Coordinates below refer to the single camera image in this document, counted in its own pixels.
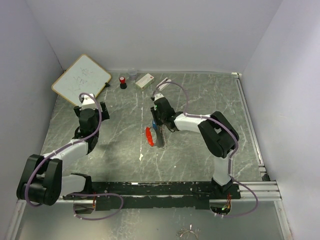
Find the blue key tag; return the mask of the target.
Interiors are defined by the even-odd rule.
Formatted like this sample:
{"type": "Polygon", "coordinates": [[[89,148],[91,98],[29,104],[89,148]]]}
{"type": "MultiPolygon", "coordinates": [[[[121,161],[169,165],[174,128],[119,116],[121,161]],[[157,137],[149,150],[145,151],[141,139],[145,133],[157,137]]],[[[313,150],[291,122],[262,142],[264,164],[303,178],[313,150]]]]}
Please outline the blue key tag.
{"type": "Polygon", "coordinates": [[[156,122],[154,120],[152,121],[152,128],[155,129],[155,130],[158,128],[157,124],[156,124],[156,122]]]}

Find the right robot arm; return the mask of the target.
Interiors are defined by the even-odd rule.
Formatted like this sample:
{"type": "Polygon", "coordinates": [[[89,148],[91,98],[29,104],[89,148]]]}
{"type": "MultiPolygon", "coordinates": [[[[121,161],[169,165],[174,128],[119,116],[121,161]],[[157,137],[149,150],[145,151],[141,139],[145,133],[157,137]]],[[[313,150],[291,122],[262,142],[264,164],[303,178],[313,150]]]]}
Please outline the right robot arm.
{"type": "Polygon", "coordinates": [[[171,132],[201,134],[207,149],[215,156],[212,193],[216,198],[223,199],[233,184],[232,156],[238,150],[240,139],[237,131],[219,111],[210,115],[176,112],[161,93],[151,97],[151,100],[153,107],[150,111],[157,128],[165,126],[171,132]]]}

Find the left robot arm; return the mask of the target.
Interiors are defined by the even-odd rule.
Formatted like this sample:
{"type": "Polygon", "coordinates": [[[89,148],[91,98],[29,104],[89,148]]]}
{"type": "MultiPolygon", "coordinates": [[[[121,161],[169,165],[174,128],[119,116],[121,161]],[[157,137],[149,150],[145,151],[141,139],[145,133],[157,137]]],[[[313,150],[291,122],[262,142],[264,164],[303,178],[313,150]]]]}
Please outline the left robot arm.
{"type": "Polygon", "coordinates": [[[92,135],[98,127],[100,115],[97,108],[75,106],[73,108],[78,117],[79,126],[70,140],[71,145],[61,152],[52,151],[44,155],[32,154],[28,157],[20,178],[16,196],[25,200],[27,182],[38,167],[28,189],[28,199],[41,205],[52,206],[59,197],[76,193],[81,199],[89,199],[94,192],[92,178],[83,173],[71,173],[63,177],[63,170],[70,163],[91,153],[98,143],[99,133],[92,135]]]}

